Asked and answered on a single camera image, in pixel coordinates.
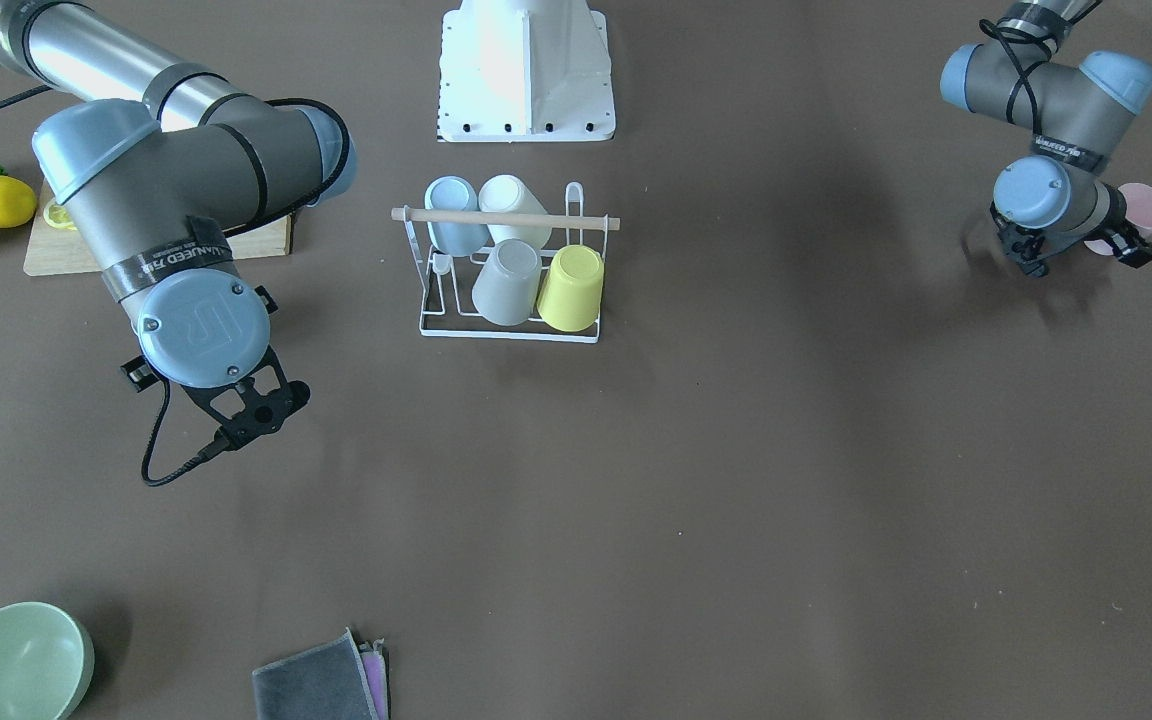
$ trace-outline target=cutting board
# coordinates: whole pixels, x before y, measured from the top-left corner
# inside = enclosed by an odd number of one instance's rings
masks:
[[[28,275],[62,275],[68,273],[97,273],[100,265],[96,264],[88,243],[83,242],[78,232],[61,232],[51,227],[41,219],[41,210],[51,200],[51,185],[41,183],[38,191],[38,210],[33,225],[29,228],[29,247],[24,251],[24,274]],[[274,258],[291,253],[291,218],[275,220],[265,227],[238,234],[229,238],[234,250],[234,259]]]

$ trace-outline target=yellow cup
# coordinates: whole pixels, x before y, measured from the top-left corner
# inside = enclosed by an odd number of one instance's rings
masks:
[[[536,311],[550,327],[576,333],[598,319],[602,304],[602,257],[584,245],[563,247],[550,262]]]

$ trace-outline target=brown table surface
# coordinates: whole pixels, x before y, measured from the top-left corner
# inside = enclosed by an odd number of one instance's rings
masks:
[[[1005,1],[605,0],[620,128],[563,146],[434,142],[453,3],[92,6],[333,104],[361,174],[242,264],[311,404],[168,488],[122,310],[0,232],[0,606],[90,628],[76,719],[252,717],[251,669],[344,626],[397,719],[1152,717],[1152,264],[998,252],[1028,136],[938,77]],[[1092,50],[1152,61],[1152,3]],[[0,161],[40,182],[70,104],[1,111]],[[389,209],[505,172],[623,218],[598,344],[417,333]],[[1152,184],[1152,103],[1105,179]],[[213,427],[177,394],[156,470]]]

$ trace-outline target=wooden rod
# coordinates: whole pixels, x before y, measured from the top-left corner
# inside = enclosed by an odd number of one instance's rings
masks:
[[[521,228],[559,228],[573,232],[609,232],[621,229],[620,218],[585,218],[570,215],[524,215],[518,213],[472,213],[467,210],[420,210],[394,209],[389,218],[402,223],[411,220],[414,223],[478,223],[478,225],[517,225]]]

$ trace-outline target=bowl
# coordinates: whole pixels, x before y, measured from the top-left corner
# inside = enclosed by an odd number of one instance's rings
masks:
[[[0,720],[61,720],[91,677],[91,637],[67,612],[46,602],[0,609]]]

